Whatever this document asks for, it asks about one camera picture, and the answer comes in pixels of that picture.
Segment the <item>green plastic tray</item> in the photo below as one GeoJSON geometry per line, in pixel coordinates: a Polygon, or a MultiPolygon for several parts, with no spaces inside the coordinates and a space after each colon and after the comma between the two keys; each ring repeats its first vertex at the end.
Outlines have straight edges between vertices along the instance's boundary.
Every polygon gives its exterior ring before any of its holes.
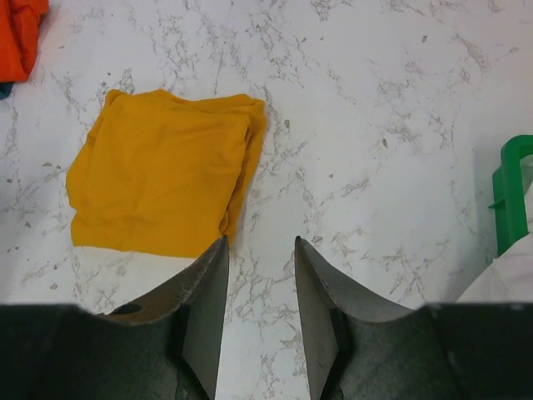
{"type": "Polygon", "coordinates": [[[511,138],[501,148],[501,165],[492,174],[497,252],[500,256],[529,232],[521,160],[532,155],[532,136],[511,138]]]}

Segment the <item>folded orange t shirt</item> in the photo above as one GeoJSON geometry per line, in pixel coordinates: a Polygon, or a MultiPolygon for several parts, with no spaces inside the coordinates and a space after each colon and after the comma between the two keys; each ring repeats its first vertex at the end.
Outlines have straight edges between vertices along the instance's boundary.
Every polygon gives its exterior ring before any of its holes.
{"type": "Polygon", "coordinates": [[[37,57],[39,26],[48,0],[1,1],[1,82],[25,82],[37,57]]]}

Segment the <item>white t shirt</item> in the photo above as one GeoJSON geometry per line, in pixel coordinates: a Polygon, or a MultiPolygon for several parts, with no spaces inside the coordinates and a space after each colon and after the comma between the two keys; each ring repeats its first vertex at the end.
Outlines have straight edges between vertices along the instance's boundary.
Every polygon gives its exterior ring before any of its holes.
{"type": "Polygon", "coordinates": [[[522,158],[520,165],[528,234],[496,258],[458,298],[459,303],[532,302],[532,156],[522,158]]]}

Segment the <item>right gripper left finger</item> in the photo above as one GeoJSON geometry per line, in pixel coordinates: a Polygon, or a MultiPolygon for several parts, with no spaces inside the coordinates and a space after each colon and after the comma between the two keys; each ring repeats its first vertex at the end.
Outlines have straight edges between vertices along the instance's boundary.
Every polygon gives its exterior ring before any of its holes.
{"type": "Polygon", "coordinates": [[[4,399],[212,399],[229,246],[109,314],[72,304],[1,308],[4,399]]]}

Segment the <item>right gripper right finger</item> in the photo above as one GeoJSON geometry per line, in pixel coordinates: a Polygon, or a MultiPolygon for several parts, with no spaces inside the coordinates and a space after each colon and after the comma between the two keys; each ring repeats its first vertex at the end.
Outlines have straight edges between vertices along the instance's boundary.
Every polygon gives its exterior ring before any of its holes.
{"type": "Polygon", "coordinates": [[[403,307],[295,240],[296,291],[313,399],[529,399],[527,302],[403,307]]]}

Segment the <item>yellow t shirt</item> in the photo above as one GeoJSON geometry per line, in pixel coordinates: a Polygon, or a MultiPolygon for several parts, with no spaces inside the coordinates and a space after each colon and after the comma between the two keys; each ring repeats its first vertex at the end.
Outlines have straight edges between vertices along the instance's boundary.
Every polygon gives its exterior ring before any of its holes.
{"type": "Polygon", "coordinates": [[[262,153],[265,103],[111,90],[66,177],[78,247],[196,258],[233,240],[262,153]]]}

